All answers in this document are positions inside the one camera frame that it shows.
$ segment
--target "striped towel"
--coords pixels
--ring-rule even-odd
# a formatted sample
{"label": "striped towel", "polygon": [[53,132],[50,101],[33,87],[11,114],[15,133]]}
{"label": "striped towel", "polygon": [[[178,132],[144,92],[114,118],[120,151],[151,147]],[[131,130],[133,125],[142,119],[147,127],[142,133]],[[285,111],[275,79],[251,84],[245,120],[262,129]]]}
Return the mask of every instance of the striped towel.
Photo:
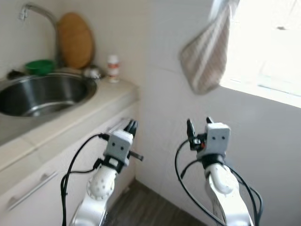
{"label": "striped towel", "polygon": [[216,88],[226,69],[230,21],[237,0],[229,0],[218,16],[180,53],[182,70],[195,94]]}

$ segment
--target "countertop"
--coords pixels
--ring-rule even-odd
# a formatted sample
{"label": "countertop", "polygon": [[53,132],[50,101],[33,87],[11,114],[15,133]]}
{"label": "countertop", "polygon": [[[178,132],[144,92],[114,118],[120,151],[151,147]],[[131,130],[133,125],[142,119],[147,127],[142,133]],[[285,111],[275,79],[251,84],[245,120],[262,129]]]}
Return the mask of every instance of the countertop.
{"label": "countertop", "polygon": [[0,195],[138,100],[138,87],[130,82],[96,83],[96,93],[83,105],[0,146]]}

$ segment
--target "cabinet drawer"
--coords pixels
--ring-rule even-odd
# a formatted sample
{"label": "cabinet drawer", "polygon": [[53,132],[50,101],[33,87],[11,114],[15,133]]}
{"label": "cabinet drawer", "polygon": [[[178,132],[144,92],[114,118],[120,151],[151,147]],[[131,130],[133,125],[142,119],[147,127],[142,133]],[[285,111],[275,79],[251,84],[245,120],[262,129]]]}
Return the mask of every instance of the cabinet drawer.
{"label": "cabinet drawer", "polygon": [[[133,104],[102,125],[96,125],[91,133],[87,134],[75,144],[71,144],[59,155],[42,166],[38,171],[34,172],[18,185],[0,196],[0,225],[61,225],[62,204],[60,182],[66,173],[75,152],[91,135],[116,129],[118,126],[122,125],[120,122],[123,119],[135,118],[136,112],[137,106],[136,104]],[[102,157],[105,147],[105,141],[97,138],[91,140],[77,157],[73,169],[91,169],[96,159]],[[86,183],[91,175],[92,173],[70,176],[66,199],[67,221],[70,221],[77,205],[84,197]],[[119,178],[117,178],[115,191],[110,203],[116,200],[134,177],[135,162],[132,160],[130,166],[121,173]],[[22,200],[22,202],[17,202],[17,205],[15,204],[12,208],[12,198]]]}

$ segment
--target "stainless steel sink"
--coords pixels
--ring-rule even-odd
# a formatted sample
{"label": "stainless steel sink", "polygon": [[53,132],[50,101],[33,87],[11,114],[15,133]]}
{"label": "stainless steel sink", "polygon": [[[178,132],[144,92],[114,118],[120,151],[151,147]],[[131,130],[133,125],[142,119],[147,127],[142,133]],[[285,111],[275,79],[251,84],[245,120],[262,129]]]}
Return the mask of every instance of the stainless steel sink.
{"label": "stainless steel sink", "polygon": [[70,73],[0,82],[0,145],[86,102],[96,88]]}
{"label": "stainless steel sink", "polygon": [[36,117],[59,112],[89,99],[95,86],[81,77],[53,74],[29,77],[0,90],[0,112]]}

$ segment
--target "green bowl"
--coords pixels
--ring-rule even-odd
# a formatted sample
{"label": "green bowl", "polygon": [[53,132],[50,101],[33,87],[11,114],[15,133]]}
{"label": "green bowl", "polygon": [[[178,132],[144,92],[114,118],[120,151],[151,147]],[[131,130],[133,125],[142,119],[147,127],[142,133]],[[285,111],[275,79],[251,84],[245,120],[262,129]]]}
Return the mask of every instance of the green bowl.
{"label": "green bowl", "polygon": [[27,63],[25,68],[30,74],[45,75],[53,72],[55,64],[51,60],[35,60]]}

